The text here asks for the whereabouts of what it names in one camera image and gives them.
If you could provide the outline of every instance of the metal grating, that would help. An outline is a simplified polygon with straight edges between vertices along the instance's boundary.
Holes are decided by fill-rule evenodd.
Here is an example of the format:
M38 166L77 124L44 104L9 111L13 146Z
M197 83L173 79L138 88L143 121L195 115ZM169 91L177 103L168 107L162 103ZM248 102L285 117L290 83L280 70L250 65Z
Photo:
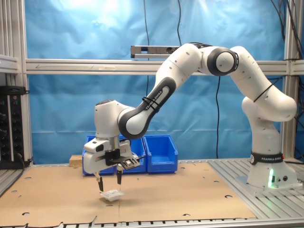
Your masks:
M221 219L221 220L182 220L182 221L148 221L148 222L120 222L115 224L60 224L55 228L103 228L103 227L304 227L304 190L280 191L263 193L254 197L248 194L244 186L238 182L239 177L249 174L248 159L222 160L192 160L179 163L207 162L241 198L241 200L256 215L251 219ZM34 165L34 167L68 166L68 164ZM304 166L290 164L298 174L304 176ZM13 181L20 171L0 171L0 190L7 182Z

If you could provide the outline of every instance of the blue backdrop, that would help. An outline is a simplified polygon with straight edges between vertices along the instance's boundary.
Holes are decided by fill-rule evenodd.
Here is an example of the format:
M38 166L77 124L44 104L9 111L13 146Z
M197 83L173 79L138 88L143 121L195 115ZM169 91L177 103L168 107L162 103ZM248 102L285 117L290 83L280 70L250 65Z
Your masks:
M26 0L28 58L130 59L147 45L143 0ZM150 45L179 45L177 0L147 0ZM182 43L244 46L256 60L282 60L278 16L265 0L181 0ZM149 91L154 85L151 76ZM116 99L137 106L147 76L30 75L34 162L64 163L95 133L94 105ZM151 121L148 134L170 134L179 159L215 158L218 78L192 76ZM244 96L221 78L220 158L249 157Z

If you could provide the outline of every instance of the cardboard table surface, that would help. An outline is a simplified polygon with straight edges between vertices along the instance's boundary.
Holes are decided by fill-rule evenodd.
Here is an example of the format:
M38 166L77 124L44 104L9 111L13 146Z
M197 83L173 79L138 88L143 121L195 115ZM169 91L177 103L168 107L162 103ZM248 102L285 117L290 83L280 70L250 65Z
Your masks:
M255 217L207 163L180 164L176 174L124 175L121 185L116 176L103 181L105 191L124 196L106 201L96 178L84 177L81 168L31 168L0 198L0 227L90 223L95 217L96 224Z

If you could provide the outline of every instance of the blue storage bin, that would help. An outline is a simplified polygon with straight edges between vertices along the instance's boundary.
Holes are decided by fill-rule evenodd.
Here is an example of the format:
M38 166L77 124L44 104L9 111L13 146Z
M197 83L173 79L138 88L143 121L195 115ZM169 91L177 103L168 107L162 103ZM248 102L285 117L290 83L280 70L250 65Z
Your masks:
M94 139L95 136L94 135L88 135L86 137L86 140L85 142L88 143L89 141L91 141L92 139ZM85 170L84 170L84 154L86 153L86 150L84 149L83 152L82 152L82 173L86 176L94 176L94 174L92 173L87 173ZM111 168L108 168L108 169L105 169L105 170L101 170L99 172L99 175L113 175L116 171L116 167L111 167Z
M143 141L148 154L148 173L177 171L178 152L170 135L147 135Z
M119 136L119 140L124 139L125 137ZM146 151L143 145L143 139L134 139L131 140L131 151L136 153L138 157L146 156ZM146 164L147 158L140 159L140 166L131 169L131 170L124 170L123 174L128 173L146 173L147 172L147 164Z

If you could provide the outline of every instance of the black cable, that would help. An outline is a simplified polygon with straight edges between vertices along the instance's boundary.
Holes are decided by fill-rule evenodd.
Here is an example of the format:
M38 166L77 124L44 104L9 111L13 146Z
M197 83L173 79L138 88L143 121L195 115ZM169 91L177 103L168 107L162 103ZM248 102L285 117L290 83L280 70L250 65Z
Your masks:
M19 173L18 174L18 176L16 177L16 179L0 194L0 197L5 193L5 192L7 192L7 190L11 187L11 186L13 186L13 184L14 183L16 183L16 181L17 180L19 180L19 178L22 176L22 174L24 173L24 170L25 170L25 164L24 164L24 161L23 161L23 159L22 159L22 156L21 156L21 154L17 154L16 155L16 157L15 158L18 158L19 159L19 161L22 163L22 165L23 165L23 168L22 168L22 171L21 171L21 173Z
M150 103L151 103L151 108L153 109L153 110L155 110L156 112L158 112L159 110L160 110L160 105L156 102L156 101L154 101L154 100L152 100L152 99L150 99L150 98L148 98L148 97L143 97L142 98L142 100L147 104L147 105L150 105Z
M283 7L284 7L284 17L283 17L283 19L284 19L284 21L286 21L286 4L285 4L285 1L283 0Z
M149 33L148 33L148 26L147 26L147 15L146 15L146 1L143 0L143 9L144 9L144 23L146 25L146 33L147 33L147 39L148 39L148 46L150 45L149 41ZM149 87L149 75L147 75L147 88L146 88L146 96L148 96L148 87Z
M299 163L299 162L295 162L295 161L285 161L285 163L289 163L289 164L297 164L297 165L304 165L304 163Z
M274 78L267 78L269 81L270 80L278 80L278 79L282 79L282 77L274 77Z
M280 14L280 17L281 18L283 18L282 19L282 23L283 23L283 26L284 26L284 28L285 28L285 16L284 16L284 14L283 14L283 12L282 12L282 0L278 0L278 8L279 8L279 14Z
M219 154L218 154L218 148L219 148L219 101L218 101L218 93L219 93L219 84L220 84L220 76L218 76L218 88L217 88L217 93L215 95L215 100L217 101L217 107L218 107L218 125L217 125L217 148L216 148L216 155L217 155L217 158L219 158Z
M281 76L281 77L279 77L274 83L272 83L266 90L264 90L254 101L253 101L253 103L254 102L256 102L260 97L261 97L261 95L263 95L270 87L272 87L273 85L275 85L281 78L283 78L283 76Z
M283 25L283 22L282 22L282 19L281 19L281 16L280 16L280 13L279 11L277 10L276 8L276 5L274 4L273 0L271 0L271 3L273 4L278 16L279 16L279 19L280 19L280 25L281 25L281 33L282 33L282 38L283 38L283 41L285 41L285 34L284 34L284 25Z
M177 25L177 35L179 36L179 41L180 41L180 45L181 45L181 37L180 37L180 22L181 22L181 4L180 4L180 0L177 0L179 2L179 7L180 7L180 17L179 17L179 23Z
M293 0L293 4L294 4L294 16L295 16L295 27L298 28L298 18L296 17L296 8L295 8L295 1Z
M294 61L296 61L296 60L301 60L301 58L286 58L286 59L283 59L283 61L287 61L287 60L294 60Z
M304 155L301 153L301 151L299 151L296 147L294 148L294 150L297 151L301 156L301 157L296 158L296 159L300 159L300 158L304 159Z
M297 117L294 117L294 119L304 128L304 125L299 121Z
M289 2L288 2L288 1L287 1L287 9L288 9L289 16L290 16L291 28L292 28L292 30L293 30L294 37L295 37L295 39L296 39L296 41L297 41L295 44L296 44L296 47L297 47L298 52L299 52L299 57L302 58L301 50L302 50L302 53L304 53L304 51L303 51L302 43L301 43L301 41L300 41L300 39L299 39L299 37L298 37L298 34L297 34L297 29L296 29L296 27L295 27L294 19L293 19L293 17L292 17L292 13L291 13L291 9L290 9L290 5L289 5Z

